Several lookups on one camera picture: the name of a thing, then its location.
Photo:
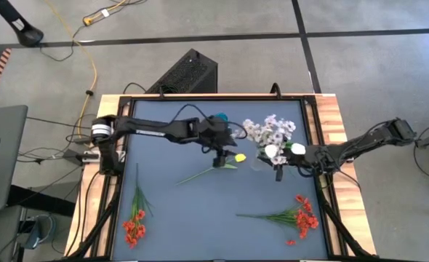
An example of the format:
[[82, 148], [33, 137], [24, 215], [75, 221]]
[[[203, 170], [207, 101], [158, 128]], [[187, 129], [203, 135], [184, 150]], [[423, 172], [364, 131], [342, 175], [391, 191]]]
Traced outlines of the black aluminium table frame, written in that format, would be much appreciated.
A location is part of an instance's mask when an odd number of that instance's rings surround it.
[[[156, 94], [103, 95], [97, 114], [98, 116], [127, 115], [135, 100], [226, 102], [275, 101], [276, 99], [277, 97], [273, 93], [168, 94], [163, 98]], [[286, 93], [282, 99], [300, 100], [305, 103], [303, 113], [310, 128], [310, 139], [313, 144], [343, 143], [348, 139], [336, 95]], [[116, 187], [116, 179], [104, 175], [96, 176], [95, 173], [98, 170], [97, 163], [89, 163], [84, 166], [80, 183], [81, 196], [77, 198], [65, 250], [64, 259], [67, 262], [103, 262], [111, 253], [115, 215], [109, 215], [106, 218], [83, 257], [77, 255], [81, 247], [80, 240], [91, 234], [105, 212], [105, 206], [111, 203]], [[365, 251], [375, 254], [377, 251], [374, 247], [361, 192], [355, 185], [342, 178], [328, 179], [327, 183], [329, 188], [325, 197], [334, 211], [339, 214], [341, 222]]]

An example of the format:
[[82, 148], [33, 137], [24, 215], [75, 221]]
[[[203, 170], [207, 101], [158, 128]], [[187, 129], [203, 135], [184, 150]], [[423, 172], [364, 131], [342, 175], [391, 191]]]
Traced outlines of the white flower bunch green stems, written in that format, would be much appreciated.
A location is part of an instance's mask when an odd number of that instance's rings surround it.
[[247, 139], [255, 144], [257, 156], [261, 148], [275, 144], [285, 149], [286, 143], [292, 143], [292, 135], [296, 130], [295, 123], [285, 119], [277, 119], [275, 114], [267, 116], [262, 124], [245, 119], [242, 128], [234, 131], [234, 139]]
[[260, 152], [258, 153], [257, 158], [259, 160], [261, 160], [264, 163], [269, 164], [271, 166], [282, 165], [282, 164], [286, 164], [287, 163], [287, 158], [284, 156], [284, 150], [280, 146], [278, 146], [278, 153], [277, 153], [277, 155], [274, 158], [272, 158], [272, 159], [268, 158], [265, 155], [264, 148], [261, 148]]

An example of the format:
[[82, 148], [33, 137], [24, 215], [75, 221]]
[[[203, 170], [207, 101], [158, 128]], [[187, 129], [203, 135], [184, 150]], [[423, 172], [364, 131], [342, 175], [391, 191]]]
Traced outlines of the black stand base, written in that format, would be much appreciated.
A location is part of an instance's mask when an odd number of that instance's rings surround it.
[[15, 32], [19, 44], [24, 47], [36, 47], [44, 33], [32, 26], [9, 2], [0, 0], [0, 15]]

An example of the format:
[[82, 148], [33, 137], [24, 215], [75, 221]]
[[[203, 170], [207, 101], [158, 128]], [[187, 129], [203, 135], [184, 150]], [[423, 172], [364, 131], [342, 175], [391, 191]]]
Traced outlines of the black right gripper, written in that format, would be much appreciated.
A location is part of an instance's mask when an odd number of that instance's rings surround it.
[[[296, 167], [302, 177], [318, 177], [323, 174], [324, 166], [314, 154], [296, 154], [290, 148], [285, 148], [284, 156], [286, 157], [286, 164]], [[274, 170], [276, 171], [275, 181], [281, 182], [284, 175], [283, 166], [276, 165]]]

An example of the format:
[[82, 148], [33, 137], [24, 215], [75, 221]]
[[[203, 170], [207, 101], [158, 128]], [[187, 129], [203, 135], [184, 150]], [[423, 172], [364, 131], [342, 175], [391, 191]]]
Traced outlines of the blue-grey bucket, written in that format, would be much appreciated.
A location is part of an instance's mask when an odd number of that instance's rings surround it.
[[[52, 238], [57, 228], [57, 223], [51, 215], [44, 214], [33, 217], [32, 219], [30, 219], [30, 222], [33, 222], [33, 225], [31, 226], [31, 230], [29, 231], [27, 239], [23, 243], [23, 248], [34, 250], [40, 244]], [[44, 233], [42, 230], [42, 222], [49, 223], [49, 229], [46, 233]]]

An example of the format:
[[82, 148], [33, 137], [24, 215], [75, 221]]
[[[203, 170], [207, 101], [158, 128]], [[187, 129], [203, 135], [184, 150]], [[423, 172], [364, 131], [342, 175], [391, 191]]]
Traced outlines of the orange flower bunch grassy stems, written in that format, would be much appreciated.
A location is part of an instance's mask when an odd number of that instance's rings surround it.
[[147, 214], [153, 215], [151, 203], [145, 196], [139, 182], [139, 171], [135, 174], [135, 190], [132, 197], [131, 213], [129, 219], [122, 223], [122, 228], [125, 230], [124, 241], [133, 249], [137, 246], [140, 239], [146, 235], [146, 227], [144, 220]]
[[270, 221], [282, 226], [292, 227], [299, 232], [299, 238], [305, 239], [310, 229], [317, 229], [320, 222], [313, 213], [313, 207], [310, 200], [301, 194], [297, 194], [294, 198], [296, 205], [286, 208], [278, 213], [253, 215], [253, 214], [237, 214], [242, 218], [256, 218]]

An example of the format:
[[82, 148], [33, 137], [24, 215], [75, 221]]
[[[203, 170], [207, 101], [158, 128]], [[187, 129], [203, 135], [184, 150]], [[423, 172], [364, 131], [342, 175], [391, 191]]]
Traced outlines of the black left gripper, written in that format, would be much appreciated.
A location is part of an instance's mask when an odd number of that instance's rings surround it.
[[[202, 146], [202, 152], [208, 153], [211, 150], [223, 150], [225, 146], [237, 146], [237, 143], [231, 136], [231, 129], [226, 122], [213, 122], [213, 116], [201, 121], [198, 125], [199, 140]], [[225, 150], [225, 156], [218, 155], [213, 159], [213, 167], [220, 168], [225, 166], [226, 156], [235, 156], [233, 151]]]

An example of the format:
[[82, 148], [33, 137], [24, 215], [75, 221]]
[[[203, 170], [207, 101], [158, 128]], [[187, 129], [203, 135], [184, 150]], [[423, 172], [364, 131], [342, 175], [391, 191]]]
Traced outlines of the yellow artificial tulip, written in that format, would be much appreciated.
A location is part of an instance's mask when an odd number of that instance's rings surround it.
[[227, 160], [226, 163], [223, 166], [221, 166], [221, 167], [210, 167], [210, 168], [208, 168], [208, 169], [206, 169], [204, 171], [201, 171], [201, 172], [199, 172], [199, 173], [197, 173], [195, 175], [192, 175], [192, 176], [190, 176], [188, 178], [185, 178], [185, 179], [177, 182], [176, 186], [179, 186], [179, 185], [181, 185], [183, 183], [187, 183], [188, 181], [193, 180], [193, 179], [195, 179], [195, 178], [197, 178], [197, 177], [199, 177], [201, 175], [207, 174], [208, 172], [211, 172], [213, 170], [221, 170], [221, 169], [232, 169], [232, 170], [234, 170], [234, 169], [237, 169], [238, 167], [235, 166], [233, 163], [234, 162], [235, 163], [240, 163], [240, 162], [244, 162], [245, 160], [246, 160], [246, 155], [245, 154], [236, 154], [232, 159]]

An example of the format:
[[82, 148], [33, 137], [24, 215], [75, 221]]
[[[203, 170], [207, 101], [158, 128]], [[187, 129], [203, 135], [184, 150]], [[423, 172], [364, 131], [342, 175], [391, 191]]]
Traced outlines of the black computer tower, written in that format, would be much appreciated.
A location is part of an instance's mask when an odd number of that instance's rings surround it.
[[217, 93], [217, 73], [217, 62], [190, 49], [148, 89], [147, 93]]

